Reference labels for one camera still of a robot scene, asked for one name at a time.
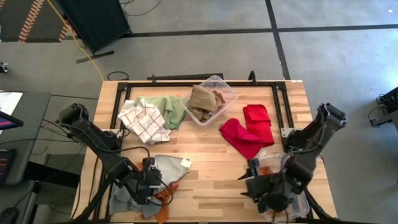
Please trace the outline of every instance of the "red cloth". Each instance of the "red cloth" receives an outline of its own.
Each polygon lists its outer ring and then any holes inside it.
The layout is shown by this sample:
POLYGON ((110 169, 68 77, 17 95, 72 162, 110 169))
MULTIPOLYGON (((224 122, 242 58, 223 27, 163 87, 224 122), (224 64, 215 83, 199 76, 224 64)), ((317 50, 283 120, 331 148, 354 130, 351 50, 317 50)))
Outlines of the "red cloth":
POLYGON ((243 108, 248 132, 264 141, 263 147, 275 144, 272 137, 271 120, 264 105, 248 105, 243 108))
POLYGON ((229 119, 220 127, 221 135, 246 159, 253 159, 262 147, 273 145, 271 121, 263 105, 243 108, 248 130, 236 118, 229 119))
POLYGON ((264 144, 259 137, 248 133, 236 118, 229 119, 220 128, 220 132, 246 159, 253 159, 264 144))

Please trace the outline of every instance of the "concrete floor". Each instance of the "concrete floor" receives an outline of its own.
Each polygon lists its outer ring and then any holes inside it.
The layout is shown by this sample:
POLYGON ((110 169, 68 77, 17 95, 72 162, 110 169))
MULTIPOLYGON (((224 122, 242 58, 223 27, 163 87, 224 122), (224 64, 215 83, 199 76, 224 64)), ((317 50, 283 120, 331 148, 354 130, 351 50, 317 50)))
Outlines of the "concrete floor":
MULTIPOLYGON (((156 2, 137 0, 127 9, 139 13, 156 2)), ((272 1, 272 6, 279 27, 398 24, 394 0, 289 0, 272 1)), ((270 27, 262 0, 163 0, 156 10, 129 22, 134 32, 270 27)), ((376 107, 375 97, 398 86, 398 30, 294 32, 280 38, 291 78, 305 82, 312 113, 321 102, 331 102, 349 118, 323 153, 338 217, 395 223, 398 133, 391 124, 370 127, 367 115, 376 107)), ((215 72, 223 72, 226 79, 246 79, 250 70, 261 79, 283 79, 272 34, 122 39, 106 50, 115 54, 96 60, 101 71, 122 70, 133 80, 215 72)), ((101 80, 90 63, 75 63, 81 57, 73 41, 2 43, 0 60, 9 62, 10 73, 0 75, 0 89, 96 97, 101 80)), ((46 117, 55 119, 75 101, 52 98, 46 117)), ((95 101, 79 102, 94 112, 95 101)), ((45 131, 41 135, 55 138, 45 131)), ((36 147, 45 145, 51 154, 78 150, 76 145, 46 142, 36 147)), ((32 160, 42 162, 44 156, 32 160)), ((38 214, 46 222, 67 218, 47 207, 38 214)))

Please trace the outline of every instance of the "green cloth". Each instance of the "green cloth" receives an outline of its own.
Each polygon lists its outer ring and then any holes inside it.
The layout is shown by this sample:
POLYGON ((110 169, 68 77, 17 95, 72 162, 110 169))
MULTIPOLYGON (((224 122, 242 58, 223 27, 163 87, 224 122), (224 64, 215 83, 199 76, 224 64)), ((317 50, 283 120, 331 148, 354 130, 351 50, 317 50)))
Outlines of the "green cloth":
POLYGON ((134 102, 137 106, 141 99, 155 105, 165 120, 164 128, 178 129, 185 115, 185 110, 181 106, 181 98, 165 95, 165 96, 138 96, 134 102))

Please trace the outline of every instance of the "wooden tabletop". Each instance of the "wooden tabletop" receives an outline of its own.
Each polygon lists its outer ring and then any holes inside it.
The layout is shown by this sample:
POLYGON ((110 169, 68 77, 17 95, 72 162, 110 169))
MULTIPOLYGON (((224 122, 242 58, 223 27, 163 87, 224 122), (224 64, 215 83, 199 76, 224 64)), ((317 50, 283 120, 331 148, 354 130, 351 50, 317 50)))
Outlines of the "wooden tabletop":
MULTIPOLYGON (((117 85, 117 81, 103 83, 94 118, 95 125, 101 129, 109 128, 117 85)), ((304 128, 312 121, 304 84, 301 81, 286 81, 286 87, 294 125, 296 128, 304 128)), ((237 102, 209 129, 205 131, 198 129, 190 117, 186 115, 180 129, 172 130, 170 142, 149 146, 151 156, 161 154, 187 158, 192 161, 190 172, 179 182, 179 188, 174 193, 174 201, 169 205, 169 222, 264 222, 264 217, 258 214, 256 204, 250 198, 240 195, 241 192, 246 191, 246 188, 243 180, 236 179, 245 173, 246 160, 223 139, 218 127, 230 118, 239 119, 240 123, 245 126, 243 107, 248 104, 263 104, 268 110, 272 123, 271 130, 275 139, 275 144, 266 148, 266 154, 282 152, 272 90, 268 86, 233 88, 239 96, 237 102)), ((130 99, 140 95, 183 97, 189 94, 191 90, 191 87, 133 87, 130 99)), ((287 127, 282 94, 279 94, 279 101, 285 127, 287 127)), ((137 136, 130 134, 124 138, 123 148, 140 144, 137 136)), ((140 162, 142 158, 146 157, 146 153, 144 151, 125 151, 122 156, 128 157, 133 162, 140 162)), ((98 189, 101 161, 94 167, 95 160, 96 155, 88 149, 81 171, 81 195, 75 217, 88 205, 95 169, 91 198, 98 189)), ((320 159, 317 162, 317 169, 308 189, 323 209, 331 216, 336 217, 325 166, 320 159)), ((108 204, 108 193, 105 195, 101 204, 100 218, 105 217, 106 205, 108 204)), ((142 220, 140 213, 137 212, 116 213, 111 217, 111 221, 155 222, 153 218, 142 220)))

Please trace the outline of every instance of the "light gray towel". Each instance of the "light gray towel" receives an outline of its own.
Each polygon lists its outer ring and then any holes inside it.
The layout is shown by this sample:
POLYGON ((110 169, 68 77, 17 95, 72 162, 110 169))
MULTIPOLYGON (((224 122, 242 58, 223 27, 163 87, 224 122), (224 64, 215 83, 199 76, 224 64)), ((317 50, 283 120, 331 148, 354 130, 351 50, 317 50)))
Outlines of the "light gray towel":
MULTIPOLYGON (((188 171, 189 168, 181 165, 182 158, 173 156, 155 156, 156 167, 162 174, 162 181, 169 186, 172 182, 181 179, 188 171)), ((154 194, 157 194, 165 189, 162 184, 160 189, 154 190, 154 194)), ((161 204, 160 200, 156 198, 153 202, 161 204)), ((129 192, 125 187, 119 188, 115 184, 112 188, 112 195, 109 200, 109 214, 113 215, 117 212, 125 211, 137 211, 144 214, 144 218, 152 217, 160 212, 162 207, 153 204, 149 205, 138 205, 130 196, 129 192)))

